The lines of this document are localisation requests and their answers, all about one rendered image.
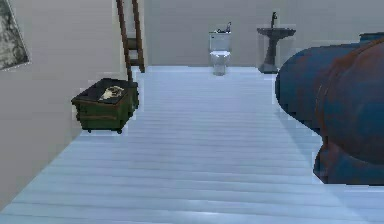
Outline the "white toilet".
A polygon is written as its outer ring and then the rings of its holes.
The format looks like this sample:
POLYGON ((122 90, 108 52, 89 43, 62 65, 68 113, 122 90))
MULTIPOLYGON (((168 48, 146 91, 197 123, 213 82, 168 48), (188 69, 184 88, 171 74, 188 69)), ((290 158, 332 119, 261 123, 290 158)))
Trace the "white toilet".
POLYGON ((231 55, 230 33, 209 33, 209 55, 214 75, 224 75, 231 55))

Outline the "pale crumpled item on bin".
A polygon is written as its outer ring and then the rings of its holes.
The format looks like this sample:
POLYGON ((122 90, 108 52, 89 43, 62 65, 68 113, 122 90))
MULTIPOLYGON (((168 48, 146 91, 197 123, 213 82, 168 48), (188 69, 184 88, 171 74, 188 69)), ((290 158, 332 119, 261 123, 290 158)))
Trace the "pale crumpled item on bin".
POLYGON ((124 89, 119 86, 111 86, 105 89, 101 95, 100 100, 106 100, 109 98, 119 97, 122 95, 124 89))

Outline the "dark green wheeled bin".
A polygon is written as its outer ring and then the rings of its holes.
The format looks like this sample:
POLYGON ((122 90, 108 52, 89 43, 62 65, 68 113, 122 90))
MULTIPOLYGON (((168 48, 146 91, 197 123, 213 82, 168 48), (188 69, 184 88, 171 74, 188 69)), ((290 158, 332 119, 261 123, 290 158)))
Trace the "dark green wheeled bin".
POLYGON ((76 107, 76 119, 83 130, 110 130, 121 134, 126 122, 139 107, 138 83, 102 78, 75 96, 71 103, 76 107), (122 95, 100 100, 105 89, 111 86, 123 88, 122 95))

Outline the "dark small item on toilet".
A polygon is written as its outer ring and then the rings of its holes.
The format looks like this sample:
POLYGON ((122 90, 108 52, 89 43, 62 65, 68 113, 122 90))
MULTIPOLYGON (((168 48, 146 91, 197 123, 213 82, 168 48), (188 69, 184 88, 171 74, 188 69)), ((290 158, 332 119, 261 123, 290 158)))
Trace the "dark small item on toilet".
POLYGON ((225 27, 221 26, 216 29, 216 33, 231 33, 232 22, 228 22, 225 27))

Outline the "brown wooden ladder shelf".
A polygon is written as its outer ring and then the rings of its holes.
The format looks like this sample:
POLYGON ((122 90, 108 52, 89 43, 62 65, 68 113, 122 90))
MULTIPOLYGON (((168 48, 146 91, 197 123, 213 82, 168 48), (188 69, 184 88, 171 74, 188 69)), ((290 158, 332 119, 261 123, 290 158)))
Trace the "brown wooden ladder shelf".
POLYGON ((142 33, 141 33, 138 0, 131 0, 131 4, 132 4, 132 12, 133 12, 134 28, 135 28, 134 38, 127 37, 126 23, 125 23, 125 17, 124 17, 124 2, 123 0, 116 0, 120 34, 121 34, 121 40, 122 40, 123 52, 124 52, 126 74, 129 82, 133 81, 133 77, 132 77, 133 66, 138 66, 141 73, 145 72, 144 51, 143 51, 143 41, 142 41, 142 33), (138 54, 137 59, 132 59, 130 57, 129 52, 131 50, 135 50, 137 52, 138 54))

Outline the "dark blue rusty bathtub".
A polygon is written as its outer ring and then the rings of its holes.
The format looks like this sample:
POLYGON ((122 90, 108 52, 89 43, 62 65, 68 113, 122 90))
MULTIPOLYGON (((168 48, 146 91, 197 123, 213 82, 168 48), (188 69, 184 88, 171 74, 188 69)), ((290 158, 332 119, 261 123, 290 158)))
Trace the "dark blue rusty bathtub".
POLYGON ((296 53, 280 68, 275 95, 321 137, 313 173, 323 183, 384 186, 384 32, 296 53))

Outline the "dark grey pedestal sink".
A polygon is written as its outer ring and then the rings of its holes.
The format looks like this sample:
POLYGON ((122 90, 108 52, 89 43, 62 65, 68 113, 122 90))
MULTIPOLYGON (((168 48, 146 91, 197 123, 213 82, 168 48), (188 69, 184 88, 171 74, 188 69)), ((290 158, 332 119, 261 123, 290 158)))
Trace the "dark grey pedestal sink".
POLYGON ((269 38, 268 49, 264 62, 259 66, 263 74, 277 74, 278 68, 275 65, 276 48, 279 40, 293 36, 295 29, 291 28, 258 28, 258 33, 269 38))

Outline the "grey framed wall picture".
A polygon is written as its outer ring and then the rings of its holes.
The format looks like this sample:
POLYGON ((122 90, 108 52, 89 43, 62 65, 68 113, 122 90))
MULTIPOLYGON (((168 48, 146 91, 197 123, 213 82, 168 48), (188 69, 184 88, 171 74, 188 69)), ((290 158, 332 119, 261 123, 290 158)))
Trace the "grey framed wall picture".
POLYGON ((0 0, 0 71, 30 62, 9 0, 0 0))

